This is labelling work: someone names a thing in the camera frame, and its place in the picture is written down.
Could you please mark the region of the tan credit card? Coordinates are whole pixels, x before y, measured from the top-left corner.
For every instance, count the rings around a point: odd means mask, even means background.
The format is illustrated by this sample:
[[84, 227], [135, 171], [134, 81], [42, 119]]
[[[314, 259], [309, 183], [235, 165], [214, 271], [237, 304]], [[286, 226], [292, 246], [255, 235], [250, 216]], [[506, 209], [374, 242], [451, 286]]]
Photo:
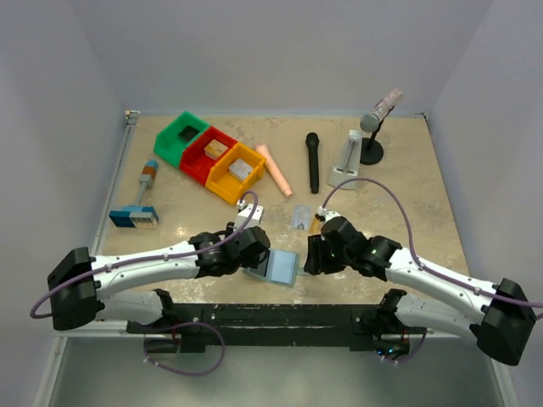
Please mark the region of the tan credit card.
[[322, 225], [325, 223], [325, 221], [326, 219], [323, 216], [315, 214], [312, 218], [312, 222], [308, 230], [309, 234], [311, 236], [320, 234]]

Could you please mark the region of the sage green card holder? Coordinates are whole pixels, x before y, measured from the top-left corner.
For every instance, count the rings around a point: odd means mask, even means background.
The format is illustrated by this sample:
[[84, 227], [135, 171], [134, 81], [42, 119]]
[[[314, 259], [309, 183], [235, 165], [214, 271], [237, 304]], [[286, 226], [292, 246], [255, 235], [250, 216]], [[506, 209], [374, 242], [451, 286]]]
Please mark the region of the sage green card holder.
[[293, 287], [295, 285], [297, 276], [302, 273], [302, 268], [299, 265], [300, 255], [295, 252], [285, 250], [273, 248], [270, 250], [271, 254], [268, 264], [269, 280], [266, 283], [283, 287]]

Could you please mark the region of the white credit card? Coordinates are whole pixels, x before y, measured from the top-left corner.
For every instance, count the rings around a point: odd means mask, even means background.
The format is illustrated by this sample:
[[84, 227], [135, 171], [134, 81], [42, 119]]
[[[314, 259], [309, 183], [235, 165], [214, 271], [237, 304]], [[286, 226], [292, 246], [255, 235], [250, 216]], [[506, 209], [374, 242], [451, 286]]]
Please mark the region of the white credit card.
[[308, 231], [311, 222], [311, 208], [305, 205], [295, 205], [292, 217], [292, 228]]

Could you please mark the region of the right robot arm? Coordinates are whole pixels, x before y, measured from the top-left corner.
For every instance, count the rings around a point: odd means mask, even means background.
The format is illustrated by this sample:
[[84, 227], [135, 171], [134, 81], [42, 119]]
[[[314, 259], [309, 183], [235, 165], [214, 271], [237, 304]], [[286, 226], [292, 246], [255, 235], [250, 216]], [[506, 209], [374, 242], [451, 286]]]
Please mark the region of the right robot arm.
[[536, 315], [514, 281], [482, 281], [416, 257], [387, 237], [365, 237], [333, 211], [315, 215], [304, 270], [333, 274], [347, 267], [364, 277], [392, 282], [420, 293], [401, 293], [378, 312], [386, 332], [403, 326], [429, 328], [473, 340], [479, 350], [504, 365], [518, 365]]

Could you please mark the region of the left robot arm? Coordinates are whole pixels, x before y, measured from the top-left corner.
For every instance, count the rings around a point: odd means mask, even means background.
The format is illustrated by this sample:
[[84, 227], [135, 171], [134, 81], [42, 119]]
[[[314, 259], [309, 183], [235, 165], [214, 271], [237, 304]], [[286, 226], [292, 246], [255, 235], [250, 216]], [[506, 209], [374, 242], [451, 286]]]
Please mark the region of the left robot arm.
[[92, 257], [86, 247], [70, 250], [48, 275], [53, 328], [76, 329], [96, 320], [121, 319], [169, 331], [176, 311], [157, 292], [138, 297], [135, 288], [169, 280], [221, 277], [255, 267], [271, 247], [266, 232], [201, 232], [167, 248], [139, 254]]

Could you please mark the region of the yellow plastic bin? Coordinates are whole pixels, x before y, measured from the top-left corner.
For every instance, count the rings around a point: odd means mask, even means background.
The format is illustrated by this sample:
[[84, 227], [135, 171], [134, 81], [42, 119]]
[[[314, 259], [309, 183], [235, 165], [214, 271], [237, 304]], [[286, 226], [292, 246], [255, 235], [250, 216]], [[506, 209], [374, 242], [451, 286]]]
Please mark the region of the yellow plastic bin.
[[241, 142], [211, 167], [205, 187], [234, 205], [264, 175], [266, 159]]

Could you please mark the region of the block in yellow bin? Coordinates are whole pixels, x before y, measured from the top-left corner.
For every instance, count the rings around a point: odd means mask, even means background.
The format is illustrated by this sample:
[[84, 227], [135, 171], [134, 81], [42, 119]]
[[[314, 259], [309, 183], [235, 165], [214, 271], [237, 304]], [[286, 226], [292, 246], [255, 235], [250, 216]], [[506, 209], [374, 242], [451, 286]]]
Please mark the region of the block in yellow bin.
[[231, 176], [240, 182], [245, 181], [253, 171], [253, 167], [242, 159], [236, 159], [228, 166]]

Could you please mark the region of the black microphone stand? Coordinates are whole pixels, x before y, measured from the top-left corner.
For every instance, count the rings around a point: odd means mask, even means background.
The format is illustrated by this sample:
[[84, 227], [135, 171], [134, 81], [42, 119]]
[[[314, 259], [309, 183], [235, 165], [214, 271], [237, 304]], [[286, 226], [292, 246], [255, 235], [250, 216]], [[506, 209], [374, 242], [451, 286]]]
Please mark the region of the black microphone stand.
[[362, 138], [362, 149], [360, 163], [364, 165], [374, 165], [383, 158], [383, 147], [376, 140], [381, 130], [382, 120], [375, 110], [361, 117], [360, 127], [363, 133], [369, 134], [369, 137]]

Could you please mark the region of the pink microphone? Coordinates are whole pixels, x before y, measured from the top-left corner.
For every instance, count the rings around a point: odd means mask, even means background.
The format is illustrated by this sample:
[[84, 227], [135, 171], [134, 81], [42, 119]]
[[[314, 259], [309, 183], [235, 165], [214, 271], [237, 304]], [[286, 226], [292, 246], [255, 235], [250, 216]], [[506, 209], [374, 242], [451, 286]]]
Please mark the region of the pink microphone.
[[255, 151], [266, 159], [265, 165], [271, 177], [276, 182], [282, 194], [286, 198], [290, 198], [293, 195], [292, 188], [288, 184], [276, 161], [272, 157], [267, 145], [265, 145], [264, 143], [260, 143], [255, 147]]

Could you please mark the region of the block in red bin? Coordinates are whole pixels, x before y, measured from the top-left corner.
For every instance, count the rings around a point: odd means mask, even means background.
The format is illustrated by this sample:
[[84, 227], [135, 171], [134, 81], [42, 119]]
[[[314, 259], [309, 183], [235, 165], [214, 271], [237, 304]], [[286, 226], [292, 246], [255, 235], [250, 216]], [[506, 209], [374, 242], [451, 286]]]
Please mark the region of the block in red bin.
[[205, 155], [214, 160], [219, 159], [227, 150], [228, 150], [228, 146], [223, 144], [222, 142], [219, 142], [216, 139], [212, 139], [204, 147]]

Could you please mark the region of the black microphone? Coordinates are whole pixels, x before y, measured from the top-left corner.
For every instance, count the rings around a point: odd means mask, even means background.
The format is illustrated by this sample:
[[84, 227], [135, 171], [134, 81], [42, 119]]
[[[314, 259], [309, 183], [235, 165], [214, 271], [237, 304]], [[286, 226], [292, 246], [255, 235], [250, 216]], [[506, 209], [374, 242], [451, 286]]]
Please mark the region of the black microphone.
[[308, 164], [310, 174], [310, 189], [312, 194], [319, 193], [320, 174], [318, 162], [318, 147], [319, 138], [315, 132], [310, 132], [306, 135], [305, 145], [308, 151]]

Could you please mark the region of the toy block hammer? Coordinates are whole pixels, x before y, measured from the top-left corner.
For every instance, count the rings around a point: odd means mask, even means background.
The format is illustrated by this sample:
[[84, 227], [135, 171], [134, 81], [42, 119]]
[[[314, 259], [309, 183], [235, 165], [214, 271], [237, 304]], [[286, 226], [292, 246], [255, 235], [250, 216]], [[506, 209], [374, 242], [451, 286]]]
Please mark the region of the toy block hammer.
[[109, 219], [117, 228], [154, 229], [160, 218], [152, 205], [144, 205], [143, 198], [152, 188], [158, 172], [158, 162], [150, 159], [139, 176], [139, 188], [133, 202], [109, 211]]

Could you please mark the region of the glitter microphone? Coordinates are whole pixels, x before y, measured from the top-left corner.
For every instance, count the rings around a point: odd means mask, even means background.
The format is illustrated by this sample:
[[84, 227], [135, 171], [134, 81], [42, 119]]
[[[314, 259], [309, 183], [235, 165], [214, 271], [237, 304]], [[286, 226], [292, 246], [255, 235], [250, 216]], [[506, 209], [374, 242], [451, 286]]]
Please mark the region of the glitter microphone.
[[395, 88], [388, 95], [382, 98], [370, 113], [364, 114], [361, 117], [361, 130], [365, 133], [376, 131], [384, 118], [389, 114], [392, 109], [395, 108], [396, 104], [401, 100], [403, 94], [403, 91]]

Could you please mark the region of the green plastic bin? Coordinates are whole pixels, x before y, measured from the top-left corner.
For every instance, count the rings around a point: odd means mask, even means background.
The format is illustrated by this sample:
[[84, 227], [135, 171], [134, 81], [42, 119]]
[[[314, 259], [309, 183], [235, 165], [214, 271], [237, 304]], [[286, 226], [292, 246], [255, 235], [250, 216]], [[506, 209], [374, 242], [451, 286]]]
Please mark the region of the green plastic bin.
[[209, 127], [209, 123], [185, 111], [158, 133], [154, 153], [177, 168], [184, 150]]

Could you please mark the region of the aluminium frame rail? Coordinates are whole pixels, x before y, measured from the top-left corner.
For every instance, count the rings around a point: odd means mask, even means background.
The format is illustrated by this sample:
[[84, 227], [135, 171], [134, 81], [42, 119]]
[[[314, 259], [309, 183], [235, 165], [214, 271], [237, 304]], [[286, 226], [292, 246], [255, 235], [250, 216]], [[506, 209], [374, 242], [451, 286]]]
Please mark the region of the aluminium frame rail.
[[[108, 230], [108, 212], [109, 208], [114, 202], [117, 194], [117, 184], [122, 175], [125, 165], [125, 156], [130, 149], [132, 136], [136, 130], [138, 119], [141, 113], [136, 110], [126, 111], [126, 124], [125, 132], [120, 145], [120, 152], [115, 160], [114, 171], [109, 183], [108, 193], [106, 195], [104, 206], [99, 217], [98, 227], [95, 233], [90, 253], [99, 254], [102, 250], [104, 236]], [[53, 334], [52, 342], [48, 350], [48, 356], [46, 358], [45, 367], [43, 369], [40, 382], [38, 383], [35, 397], [31, 403], [31, 406], [49, 406], [51, 401], [55, 383], [59, 374], [59, 369], [64, 357], [65, 348], [68, 338], [62, 334]]]

